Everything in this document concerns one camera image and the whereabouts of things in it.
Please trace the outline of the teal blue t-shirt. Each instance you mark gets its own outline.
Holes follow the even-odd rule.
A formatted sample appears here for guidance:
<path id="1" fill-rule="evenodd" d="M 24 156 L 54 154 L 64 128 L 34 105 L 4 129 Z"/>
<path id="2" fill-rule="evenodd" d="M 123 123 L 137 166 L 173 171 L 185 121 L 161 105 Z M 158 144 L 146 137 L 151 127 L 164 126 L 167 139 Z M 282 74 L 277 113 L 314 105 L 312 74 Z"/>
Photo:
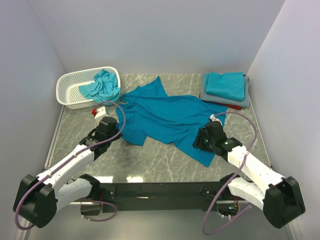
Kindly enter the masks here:
<path id="1" fill-rule="evenodd" d="M 138 86 L 120 98 L 116 109 L 122 138 L 142 146 L 147 137 L 164 144 L 174 144 L 180 151 L 209 167 L 215 154 L 193 147 L 198 130 L 211 115 L 225 121 L 227 107 L 201 101 L 193 95 L 168 96 L 157 77 L 145 86 Z"/>

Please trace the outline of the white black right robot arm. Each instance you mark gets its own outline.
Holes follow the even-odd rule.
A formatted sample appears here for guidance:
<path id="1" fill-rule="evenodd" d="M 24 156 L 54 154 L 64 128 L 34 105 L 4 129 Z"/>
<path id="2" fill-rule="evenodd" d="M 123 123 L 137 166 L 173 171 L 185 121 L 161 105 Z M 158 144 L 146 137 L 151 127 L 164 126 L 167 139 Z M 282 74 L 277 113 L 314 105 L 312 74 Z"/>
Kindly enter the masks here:
<path id="1" fill-rule="evenodd" d="M 305 213 L 306 208 L 298 181 L 273 171 L 249 152 L 239 140 L 228 138 L 221 123 L 211 120 L 199 128 L 193 147 L 215 153 L 249 177 L 238 172 L 225 176 L 213 201 L 242 198 L 263 211 L 265 218 L 280 229 Z"/>

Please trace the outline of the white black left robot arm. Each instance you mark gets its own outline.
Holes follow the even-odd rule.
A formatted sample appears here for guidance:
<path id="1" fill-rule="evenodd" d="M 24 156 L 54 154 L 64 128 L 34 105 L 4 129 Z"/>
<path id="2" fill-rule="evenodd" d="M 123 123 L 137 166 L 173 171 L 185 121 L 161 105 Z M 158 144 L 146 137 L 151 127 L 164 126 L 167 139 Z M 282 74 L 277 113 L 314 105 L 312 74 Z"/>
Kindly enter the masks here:
<path id="1" fill-rule="evenodd" d="M 72 183 L 67 181 L 103 155 L 111 143 L 120 137 L 121 130 L 117 120 L 105 116 L 98 126 L 56 165 L 37 176 L 26 175 L 20 182 L 13 205 L 16 226 L 26 230 L 27 227 L 19 222 L 19 218 L 24 218 L 32 226 L 43 228 L 59 210 L 76 200 L 86 198 L 98 203 L 102 194 L 100 182 L 95 177 L 83 174 Z"/>

